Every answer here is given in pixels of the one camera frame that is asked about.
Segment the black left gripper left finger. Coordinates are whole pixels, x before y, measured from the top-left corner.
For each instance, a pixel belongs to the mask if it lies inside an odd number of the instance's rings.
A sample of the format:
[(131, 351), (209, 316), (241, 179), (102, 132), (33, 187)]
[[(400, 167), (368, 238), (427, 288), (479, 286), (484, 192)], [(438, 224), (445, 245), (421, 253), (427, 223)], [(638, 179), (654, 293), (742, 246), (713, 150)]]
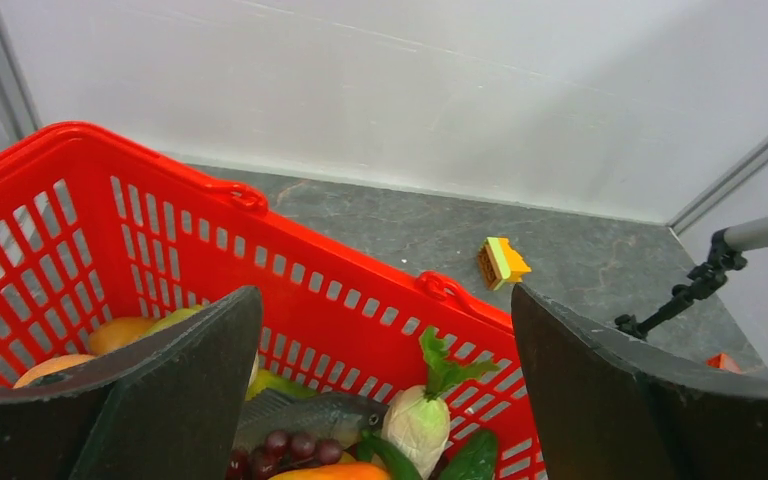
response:
[(261, 292), (17, 389), (0, 388), (0, 479), (221, 479), (256, 357)]

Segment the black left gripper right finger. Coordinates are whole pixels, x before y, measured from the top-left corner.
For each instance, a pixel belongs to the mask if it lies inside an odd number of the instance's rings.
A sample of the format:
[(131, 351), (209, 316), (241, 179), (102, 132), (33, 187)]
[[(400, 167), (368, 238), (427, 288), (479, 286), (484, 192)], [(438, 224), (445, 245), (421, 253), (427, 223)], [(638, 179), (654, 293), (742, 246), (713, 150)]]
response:
[(511, 321), (552, 479), (768, 479), (768, 379), (687, 360), (531, 289)]

